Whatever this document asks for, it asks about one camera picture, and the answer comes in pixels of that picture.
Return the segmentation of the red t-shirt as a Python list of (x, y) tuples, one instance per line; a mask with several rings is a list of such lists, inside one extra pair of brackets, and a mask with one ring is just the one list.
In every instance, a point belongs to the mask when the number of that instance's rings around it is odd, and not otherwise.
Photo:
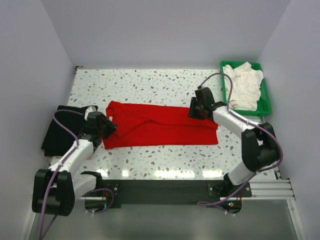
[(106, 115), (117, 129), (103, 139), (105, 149), (161, 145), (216, 145), (218, 125), (188, 116), (180, 106), (111, 101)]

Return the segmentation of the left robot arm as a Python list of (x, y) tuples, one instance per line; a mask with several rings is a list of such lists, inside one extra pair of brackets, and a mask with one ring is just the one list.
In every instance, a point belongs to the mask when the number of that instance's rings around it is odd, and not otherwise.
[(39, 169), (34, 176), (31, 209), (35, 213), (68, 216), (75, 201), (86, 193), (99, 196), (104, 190), (98, 172), (83, 172), (74, 176), (104, 138), (110, 137), (117, 125), (99, 111), (90, 112), (86, 123), (75, 137), (70, 149), (48, 169)]

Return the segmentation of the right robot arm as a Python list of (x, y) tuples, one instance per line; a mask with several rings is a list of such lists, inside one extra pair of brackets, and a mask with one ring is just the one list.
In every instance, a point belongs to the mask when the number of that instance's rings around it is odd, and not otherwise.
[(258, 172), (270, 170), (272, 164), (278, 166), (283, 160), (283, 150), (271, 124), (250, 121), (222, 101), (216, 102), (208, 87), (195, 90), (188, 116), (221, 125), (241, 140), (241, 162), (224, 175), (220, 196), (235, 196)]

